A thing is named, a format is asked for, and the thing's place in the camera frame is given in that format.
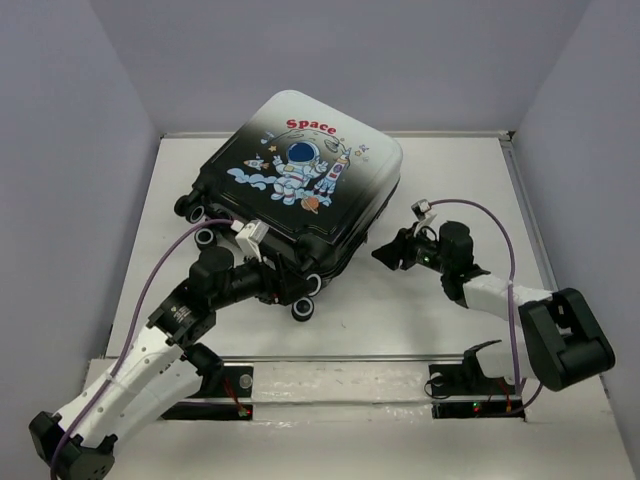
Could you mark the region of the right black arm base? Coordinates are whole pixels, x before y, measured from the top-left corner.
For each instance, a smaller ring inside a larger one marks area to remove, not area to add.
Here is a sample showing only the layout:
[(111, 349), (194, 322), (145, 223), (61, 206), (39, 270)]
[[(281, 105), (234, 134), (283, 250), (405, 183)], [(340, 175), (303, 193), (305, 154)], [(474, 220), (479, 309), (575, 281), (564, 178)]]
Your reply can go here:
[(526, 418), (522, 399), (505, 377), (488, 377), (481, 370), (478, 354), (501, 344), (484, 342), (467, 349), (461, 360), (429, 365), (423, 390), (432, 400), (434, 419)]

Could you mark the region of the black white space suitcase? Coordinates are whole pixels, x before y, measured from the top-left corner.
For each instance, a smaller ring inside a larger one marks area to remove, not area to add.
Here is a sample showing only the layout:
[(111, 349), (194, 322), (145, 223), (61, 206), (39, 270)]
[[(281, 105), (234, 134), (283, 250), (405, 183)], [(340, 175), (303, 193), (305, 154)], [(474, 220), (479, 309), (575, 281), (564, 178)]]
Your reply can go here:
[(274, 94), (201, 167), (175, 213), (261, 221), (260, 252), (285, 275), (265, 302), (304, 322), (395, 193), (403, 152), (390, 136), (296, 90)]

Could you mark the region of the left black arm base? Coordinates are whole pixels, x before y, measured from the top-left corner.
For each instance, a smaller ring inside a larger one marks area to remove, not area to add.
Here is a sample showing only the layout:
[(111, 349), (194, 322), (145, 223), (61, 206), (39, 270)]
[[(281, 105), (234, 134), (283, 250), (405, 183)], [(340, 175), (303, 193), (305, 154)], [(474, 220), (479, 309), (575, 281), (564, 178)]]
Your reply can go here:
[(220, 380), (206, 378), (199, 390), (183, 399), (160, 418), (167, 421), (243, 421), (253, 420), (254, 366), (227, 364)]

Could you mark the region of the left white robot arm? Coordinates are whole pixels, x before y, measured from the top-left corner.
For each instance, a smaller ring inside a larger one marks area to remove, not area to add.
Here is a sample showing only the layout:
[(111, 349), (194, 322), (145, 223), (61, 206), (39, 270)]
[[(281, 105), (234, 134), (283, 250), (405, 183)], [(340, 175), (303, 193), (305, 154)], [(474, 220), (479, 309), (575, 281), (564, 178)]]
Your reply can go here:
[(202, 251), (98, 379), (56, 412), (31, 420), (29, 432), (51, 478), (104, 478), (126, 439), (183, 399), (215, 392), (224, 381), (224, 362), (201, 339), (219, 310), (256, 298), (291, 305), (307, 317), (321, 287), (317, 275), (292, 271), (281, 261), (249, 257), (236, 265), (223, 247)]

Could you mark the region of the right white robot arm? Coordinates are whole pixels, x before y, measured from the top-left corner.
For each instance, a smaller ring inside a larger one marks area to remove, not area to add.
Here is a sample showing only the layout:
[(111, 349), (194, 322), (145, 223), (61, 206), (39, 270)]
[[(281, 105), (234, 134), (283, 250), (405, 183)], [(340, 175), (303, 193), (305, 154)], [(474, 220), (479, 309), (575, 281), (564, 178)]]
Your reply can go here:
[(450, 301), (513, 328), (507, 342), (488, 340), (465, 351), (460, 379), (468, 390), (482, 392), (502, 378), (535, 379), (558, 392), (615, 366), (614, 349), (580, 291), (523, 287), (481, 268), (460, 222), (442, 224), (436, 237), (427, 230), (419, 223), (402, 228), (372, 256), (391, 270), (420, 265), (437, 272)]

